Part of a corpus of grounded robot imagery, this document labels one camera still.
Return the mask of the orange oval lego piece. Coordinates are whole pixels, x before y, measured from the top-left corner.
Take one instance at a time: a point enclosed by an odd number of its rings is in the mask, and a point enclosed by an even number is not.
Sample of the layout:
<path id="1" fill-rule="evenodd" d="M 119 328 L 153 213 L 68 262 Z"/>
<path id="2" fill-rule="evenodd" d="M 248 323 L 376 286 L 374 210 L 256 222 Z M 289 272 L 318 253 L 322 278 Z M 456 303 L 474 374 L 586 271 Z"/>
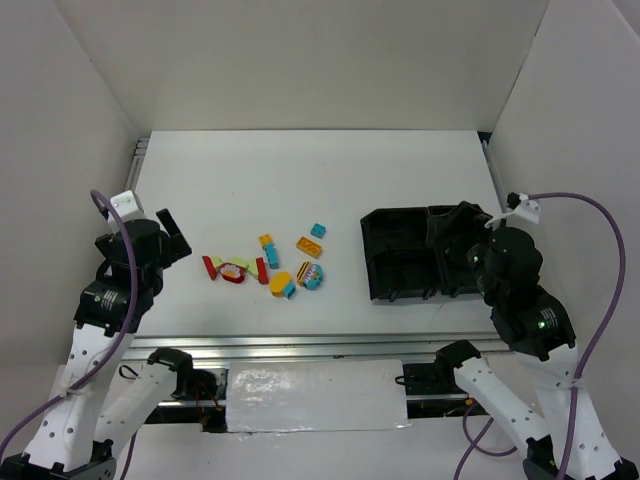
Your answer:
<path id="1" fill-rule="evenodd" d="M 286 271 L 281 271 L 273 275 L 269 282 L 271 294 L 275 297 L 282 296 L 285 287 L 290 283 L 290 281 L 290 274 Z"/>

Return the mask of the orange lego plate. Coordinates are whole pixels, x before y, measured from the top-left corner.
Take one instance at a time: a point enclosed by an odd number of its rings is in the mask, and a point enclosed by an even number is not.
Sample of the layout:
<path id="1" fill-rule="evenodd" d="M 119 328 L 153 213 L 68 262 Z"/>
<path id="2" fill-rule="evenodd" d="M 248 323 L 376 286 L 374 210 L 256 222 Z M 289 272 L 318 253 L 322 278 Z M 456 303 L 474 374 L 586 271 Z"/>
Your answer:
<path id="1" fill-rule="evenodd" d="M 318 243 L 304 236 L 301 236 L 297 241 L 296 248 L 314 259 L 317 259 L 323 252 L 322 247 Z"/>

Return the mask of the small teal square lego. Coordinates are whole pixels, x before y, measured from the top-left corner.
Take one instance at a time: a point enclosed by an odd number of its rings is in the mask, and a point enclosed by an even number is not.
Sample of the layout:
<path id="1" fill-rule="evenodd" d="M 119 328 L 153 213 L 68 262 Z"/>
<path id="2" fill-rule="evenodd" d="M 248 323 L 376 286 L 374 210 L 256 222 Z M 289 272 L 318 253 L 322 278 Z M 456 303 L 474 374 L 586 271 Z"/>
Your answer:
<path id="1" fill-rule="evenodd" d="M 316 238 L 323 238 L 326 233 L 326 227 L 316 223 L 310 230 L 310 234 Z"/>

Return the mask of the small orange lego brick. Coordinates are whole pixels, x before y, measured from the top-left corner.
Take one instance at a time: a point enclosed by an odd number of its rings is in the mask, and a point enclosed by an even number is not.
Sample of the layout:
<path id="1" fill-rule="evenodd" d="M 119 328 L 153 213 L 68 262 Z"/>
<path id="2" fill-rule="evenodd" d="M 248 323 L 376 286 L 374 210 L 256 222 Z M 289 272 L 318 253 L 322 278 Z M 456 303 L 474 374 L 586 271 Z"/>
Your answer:
<path id="1" fill-rule="evenodd" d="M 262 248 L 266 247 L 268 244 L 273 243 L 273 239 L 269 234 L 265 234 L 259 237 L 259 242 Z"/>

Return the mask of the striped orange lego brick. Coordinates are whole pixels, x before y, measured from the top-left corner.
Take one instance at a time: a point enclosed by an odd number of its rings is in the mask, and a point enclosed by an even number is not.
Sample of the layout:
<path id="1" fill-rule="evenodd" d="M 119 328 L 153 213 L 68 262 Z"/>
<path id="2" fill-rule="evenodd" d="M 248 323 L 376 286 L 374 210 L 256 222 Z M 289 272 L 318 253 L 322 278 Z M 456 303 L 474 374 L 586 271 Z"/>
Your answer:
<path id="1" fill-rule="evenodd" d="M 296 281 L 300 286 L 305 286 L 305 282 L 310 277 L 311 262 L 303 262 L 296 274 Z"/>

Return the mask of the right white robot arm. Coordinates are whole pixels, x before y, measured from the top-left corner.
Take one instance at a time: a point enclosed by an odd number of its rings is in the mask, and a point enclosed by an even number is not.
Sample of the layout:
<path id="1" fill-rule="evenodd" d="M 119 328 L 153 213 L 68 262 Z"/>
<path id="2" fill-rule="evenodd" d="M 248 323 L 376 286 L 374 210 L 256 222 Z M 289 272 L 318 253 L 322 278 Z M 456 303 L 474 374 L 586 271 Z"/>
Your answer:
<path id="1" fill-rule="evenodd" d="M 493 373 L 466 340 L 438 351 L 451 383 L 468 393 L 511 439 L 529 479 L 636 479 L 636 465 L 610 443 L 582 382 L 602 336 L 576 341 L 562 303 L 540 284 L 543 257 L 510 217 L 537 223 L 540 195 L 511 193 L 496 217 L 462 202 L 427 221 L 426 242 L 451 247 L 470 268 L 501 340 L 525 369 L 539 407 L 532 409 Z"/>

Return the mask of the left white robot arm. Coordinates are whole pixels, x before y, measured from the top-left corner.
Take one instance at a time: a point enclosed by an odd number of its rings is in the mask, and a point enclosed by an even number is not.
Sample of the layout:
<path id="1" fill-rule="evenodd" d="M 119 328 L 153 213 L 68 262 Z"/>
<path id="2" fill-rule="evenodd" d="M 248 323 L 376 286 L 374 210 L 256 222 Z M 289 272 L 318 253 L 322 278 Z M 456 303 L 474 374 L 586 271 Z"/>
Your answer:
<path id="1" fill-rule="evenodd" d="M 124 223 L 126 231 L 97 238 L 104 257 L 96 278 L 81 293 L 72 347 L 61 385 L 38 409 L 40 427 L 25 450 L 4 456 L 4 479 L 113 479 L 117 459 L 168 397 L 193 400 L 216 378 L 198 370 L 190 354 L 160 347 L 110 407 L 111 381 L 142 316 L 163 288 L 163 273 L 192 249 L 171 213 Z"/>

